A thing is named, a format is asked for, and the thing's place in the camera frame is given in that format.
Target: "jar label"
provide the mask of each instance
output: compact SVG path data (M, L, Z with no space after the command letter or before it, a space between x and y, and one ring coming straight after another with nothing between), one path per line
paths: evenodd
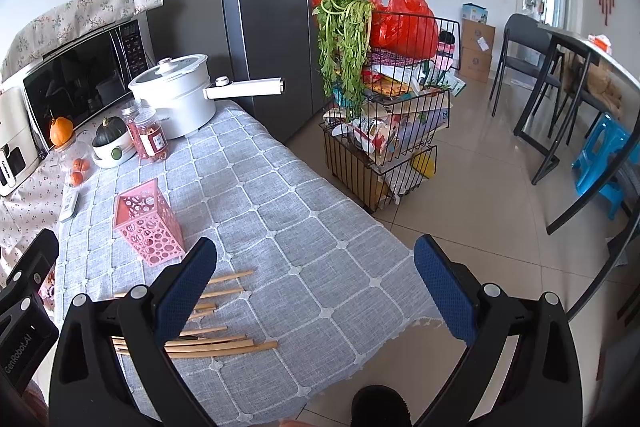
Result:
M160 127L151 131L149 134L141 134L140 140L149 156L155 156L166 147L164 134L162 134L162 128Z

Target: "pink plastic pen holder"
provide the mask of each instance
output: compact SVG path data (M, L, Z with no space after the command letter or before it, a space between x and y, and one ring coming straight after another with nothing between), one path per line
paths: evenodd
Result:
M184 254L180 225L158 190L156 178L117 195L113 228L120 230L149 266Z

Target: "microwave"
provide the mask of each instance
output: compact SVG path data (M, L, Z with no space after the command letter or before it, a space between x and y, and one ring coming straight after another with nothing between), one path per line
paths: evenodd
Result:
M147 57L138 20L105 26L44 55L22 80L31 124L44 148L53 147L53 119L64 116L77 128L130 95L130 81L152 64Z

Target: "person's foot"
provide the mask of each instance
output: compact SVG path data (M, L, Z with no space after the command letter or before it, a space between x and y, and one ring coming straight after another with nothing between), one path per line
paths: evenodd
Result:
M409 409L390 387L368 385L351 402L351 427L412 427Z

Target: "green leafy vegetable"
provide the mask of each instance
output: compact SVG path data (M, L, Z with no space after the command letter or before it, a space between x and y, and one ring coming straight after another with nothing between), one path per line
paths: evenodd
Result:
M373 4L368 0L322 0L313 11L319 25L319 63L324 93L331 94L338 70L344 97L357 108L362 103L364 86L360 75L369 51L372 10Z

